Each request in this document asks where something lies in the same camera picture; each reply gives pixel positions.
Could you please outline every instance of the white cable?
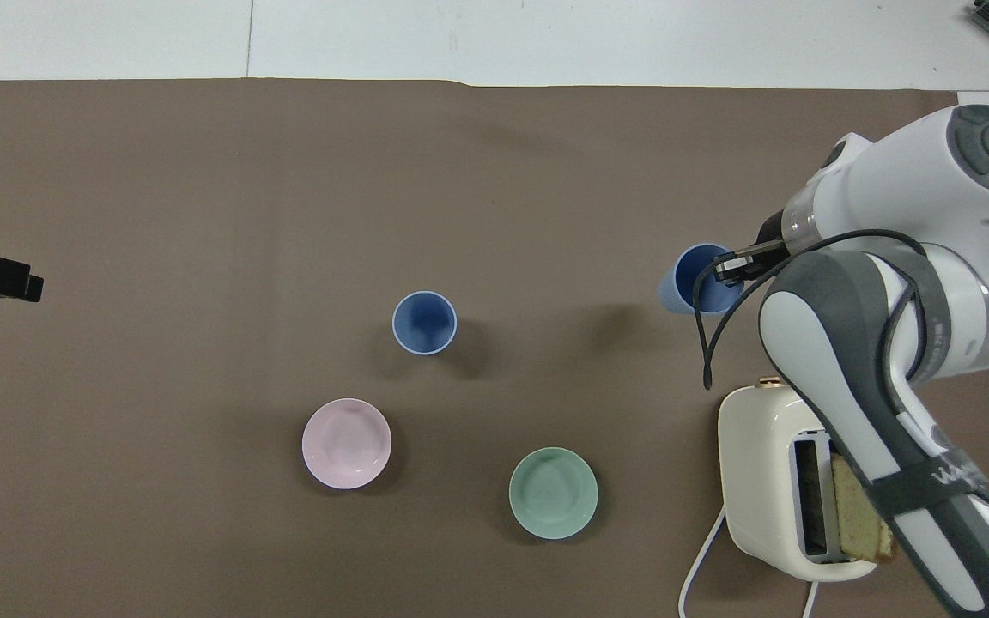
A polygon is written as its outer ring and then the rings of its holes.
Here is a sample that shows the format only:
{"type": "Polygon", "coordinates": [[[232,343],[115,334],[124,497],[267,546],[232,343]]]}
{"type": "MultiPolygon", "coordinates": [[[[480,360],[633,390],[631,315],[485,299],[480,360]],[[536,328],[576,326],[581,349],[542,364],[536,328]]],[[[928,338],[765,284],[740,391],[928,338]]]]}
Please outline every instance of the white cable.
{"type": "Polygon", "coordinates": [[[819,591],[819,582],[812,582],[808,586],[808,602],[804,604],[804,618],[811,618],[811,608],[816,606],[816,593],[819,591]]]}
{"type": "Polygon", "coordinates": [[[700,570],[700,563],[704,561],[704,554],[707,554],[707,548],[710,548],[712,541],[715,536],[719,534],[719,526],[723,524],[723,517],[726,514],[726,509],[724,507],[719,508],[719,515],[715,518],[715,524],[712,524],[712,530],[707,533],[704,537],[704,544],[701,545],[701,551],[697,553],[697,559],[694,560],[694,564],[689,568],[689,573],[686,575],[686,580],[682,584],[682,594],[678,595],[678,615],[680,618],[686,618],[686,595],[689,594],[689,586],[694,583],[694,578],[697,576],[697,571],[700,570]]]}
{"type": "MultiPolygon", "coordinates": [[[[689,573],[686,574],[686,580],[682,582],[682,593],[678,594],[678,617],[687,618],[686,616],[686,596],[689,595],[689,587],[694,583],[694,578],[697,576],[697,572],[700,571],[701,563],[704,562],[704,554],[707,554],[707,549],[712,547],[712,541],[715,540],[715,536],[719,534],[719,527],[723,525],[723,520],[725,520],[725,515],[727,511],[725,507],[719,508],[719,515],[715,518],[715,524],[712,524],[712,529],[704,537],[704,543],[701,545],[701,550],[697,552],[697,558],[694,559],[694,563],[689,568],[689,573]]],[[[808,587],[808,602],[804,604],[804,615],[802,618],[811,618],[811,608],[816,605],[816,593],[819,591],[819,582],[812,582],[808,587]]]]}

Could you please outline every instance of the pink bowl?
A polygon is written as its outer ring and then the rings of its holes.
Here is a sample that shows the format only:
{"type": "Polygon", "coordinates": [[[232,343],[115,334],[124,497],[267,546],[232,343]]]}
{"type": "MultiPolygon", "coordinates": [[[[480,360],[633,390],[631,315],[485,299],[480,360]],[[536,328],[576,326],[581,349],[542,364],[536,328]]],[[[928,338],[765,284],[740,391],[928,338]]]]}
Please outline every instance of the pink bowl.
{"type": "Polygon", "coordinates": [[[391,454],[388,421],[361,399],[335,399],[303,427],[303,462],[323,485],[360,488],[377,477],[391,454]]]}

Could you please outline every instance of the bread slice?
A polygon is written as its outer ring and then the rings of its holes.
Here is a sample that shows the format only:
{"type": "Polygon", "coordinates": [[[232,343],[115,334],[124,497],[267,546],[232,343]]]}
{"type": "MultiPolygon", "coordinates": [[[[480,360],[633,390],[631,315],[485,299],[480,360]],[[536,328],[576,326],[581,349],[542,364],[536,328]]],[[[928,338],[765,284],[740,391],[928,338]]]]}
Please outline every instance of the bread slice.
{"type": "Polygon", "coordinates": [[[837,505],[841,552],[857,560],[884,563],[895,558],[895,537],[876,514],[849,463],[831,454],[834,502],[837,505]]]}

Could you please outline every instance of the blue cup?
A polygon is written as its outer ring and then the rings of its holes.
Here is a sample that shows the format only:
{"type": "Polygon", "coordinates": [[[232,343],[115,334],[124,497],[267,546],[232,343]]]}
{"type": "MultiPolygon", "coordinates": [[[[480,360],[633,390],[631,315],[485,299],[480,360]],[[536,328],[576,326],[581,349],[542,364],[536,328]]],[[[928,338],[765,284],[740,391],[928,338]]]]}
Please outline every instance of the blue cup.
{"type": "Polygon", "coordinates": [[[456,336],[456,310],[447,298],[436,292],[407,294],[391,315],[391,332],[411,354],[439,353],[456,336]]]}
{"type": "MultiPolygon", "coordinates": [[[[715,243],[695,244],[684,250],[674,266],[667,270],[663,281],[658,283],[658,300],[670,312],[691,316],[694,312],[694,282],[697,281],[697,275],[712,262],[712,258],[729,251],[727,247],[715,243]]],[[[701,313],[718,316],[730,309],[742,293],[741,282],[729,286],[715,281],[715,277],[709,274],[701,284],[701,313]]]]}

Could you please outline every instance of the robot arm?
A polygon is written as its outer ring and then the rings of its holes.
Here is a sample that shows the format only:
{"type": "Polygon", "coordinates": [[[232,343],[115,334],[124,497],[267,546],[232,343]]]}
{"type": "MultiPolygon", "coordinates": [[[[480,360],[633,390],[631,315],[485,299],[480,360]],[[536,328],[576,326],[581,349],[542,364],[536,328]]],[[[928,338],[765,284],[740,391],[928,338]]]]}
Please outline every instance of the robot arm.
{"type": "MultiPolygon", "coordinates": [[[[935,112],[876,144],[843,138],[780,214],[777,241],[794,258],[761,305],[769,359],[947,610],[989,615],[986,478],[911,388],[989,368],[989,106],[935,112]],[[860,228],[909,235],[924,255],[877,238],[801,254],[860,228]]],[[[765,270],[742,253],[718,278],[765,270]]]]}

